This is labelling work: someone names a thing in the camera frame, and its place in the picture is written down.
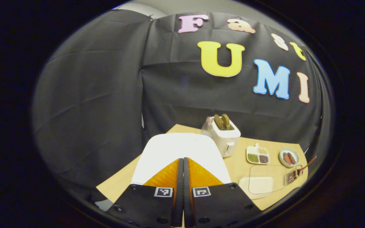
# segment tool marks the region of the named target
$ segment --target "toaster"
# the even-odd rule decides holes
[[[212,139],[217,145],[222,157],[230,157],[236,149],[240,138],[240,131],[232,121],[229,121],[232,130],[219,130],[215,121],[212,121]]]

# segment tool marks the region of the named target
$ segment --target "blue letter m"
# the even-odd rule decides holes
[[[271,66],[267,61],[255,59],[254,63],[258,67],[258,81],[257,86],[253,88],[253,91],[258,94],[266,94],[267,89],[265,88],[265,84],[267,84],[270,95],[273,95],[279,85],[275,95],[278,98],[288,99],[290,97],[288,94],[288,76],[290,75],[290,70],[280,66],[277,73],[274,75]]]

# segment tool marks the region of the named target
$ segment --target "letter u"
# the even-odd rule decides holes
[[[221,44],[214,41],[201,41],[198,43],[201,48],[201,65],[204,70],[214,76],[233,77],[242,70],[242,51],[245,47],[235,43],[228,43],[227,48],[232,54],[230,66],[220,66],[218,64],[218,48]]]

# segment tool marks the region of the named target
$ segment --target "foam letter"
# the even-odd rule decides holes
[[[245,31],[245,32],[249,32],[249,33],[255,33],[256,30],[254,30],[249,23],[242,21],[242,20],[238,20],[238,19],[229,19],[227,20],[227,22],[229,23],[227,26],[235,31]]]
[[[274,75],[271,66],[267,61],[255,59],[254,63],[258,67],[258,81],[257,86],[253,88],[253,91],[258,94],[266,94],[267,89],[265,88],[265,84],[267,83],[268,91],[270,92],[270,95],[273,95],[279,85],[275,95],[278,98],[288,99],[290,97],[288,94],[288,76],[290,75],[290,70],[280,66],[277,73]]]
[[[302,49],[300,47],[298,47],[298,45],[296,43],[290,42],[290,44],[292,46],[294,46],[295,52],[297,53],[297,55],[303,60],[306,61],[307,58],[305,58],[305,56],[302,55]]]
[[[218,64],[218,48],[221,44],[214,41],[201,41],[198,43],[201,48],[201,65],[206,72],[219,77],[232,77],[242,70],[242,51],[245,47],[235,43],[228,43],[227,48],[232,54],[230,66],[220,66]]]
[[[309,103],[309,96],[308,96],[308,76],[301,72],[297,72],[299,78],[299,84],[301,85],[301,94],[299,95],[299,100],[303,103]]]
[[[274,33],[271,33],[271,36],[274,38],[274,42],[277,44],[277,46],[288,51],[288,46],[285,44],[285,41],[281,38],[281,36],[278,36]]]
[[[202,15],[181,16],[178,19],[181,20],[181,28],[180,30],[178,30],[178,33],[184,33],[184,32],[198,31],[198,28],[194,27],[194,24],[196,24],[198,27],[201,27],[204,24],[204,20],[209,19],[209,17],[205,14],[202,14]]]

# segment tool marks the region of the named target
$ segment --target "plate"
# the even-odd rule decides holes
[[[295,164],[294,164],[294,165],[289,165],[289,164],[287,164],[287,163],[284,161],[284,159],[283,159],[284,153],[291,153],[291,154],[292,154],[292,156],[293,156],[293,157],[294,157],[294,159],[295,159]],[[285,167],[288,167],[288,168],[295,167],[296,165],[298,165],[298,162],[299,162],[299,157],[298,157],[297,152],[295,152],[294,150],[289,149],[289,148],[284,148],[284,149],[282,149],[282,150],[280,151],[279,158],[280,158],[281,163],[282,163]]]
[[[264,159],[266,158],[267,162],[262,163],[260,161],[261,156],[264,156]],[[246,148],[246,159],[248,162],[253,164],[266,165],[270,163],[270,155],[268,154],[268,150],[266,148],[259,147],[258,143],[256,143],[256,146],[248,146]]]

